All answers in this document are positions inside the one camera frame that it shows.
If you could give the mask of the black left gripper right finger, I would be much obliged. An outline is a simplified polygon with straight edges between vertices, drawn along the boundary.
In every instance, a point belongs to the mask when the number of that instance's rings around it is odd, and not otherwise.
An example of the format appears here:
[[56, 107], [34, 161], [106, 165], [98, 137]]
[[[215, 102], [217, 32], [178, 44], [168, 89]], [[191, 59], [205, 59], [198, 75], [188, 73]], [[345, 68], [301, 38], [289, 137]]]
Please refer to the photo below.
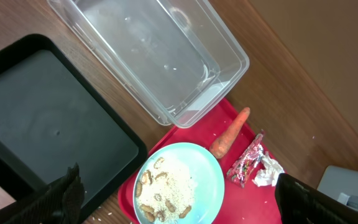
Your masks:
[[278, 176], [275, 199], [283, 224], [358, 224], [358, 212], [288, 174]]

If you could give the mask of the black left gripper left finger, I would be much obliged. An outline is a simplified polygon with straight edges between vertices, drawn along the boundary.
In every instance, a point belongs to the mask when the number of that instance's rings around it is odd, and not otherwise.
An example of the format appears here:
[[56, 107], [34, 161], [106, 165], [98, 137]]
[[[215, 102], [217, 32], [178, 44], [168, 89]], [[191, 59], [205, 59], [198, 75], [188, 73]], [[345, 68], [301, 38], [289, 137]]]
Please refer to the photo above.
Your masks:
[[0, 209], [0, 224], [75, 224], [84, 199], [80, 168], [75, 164], [45, 188]]

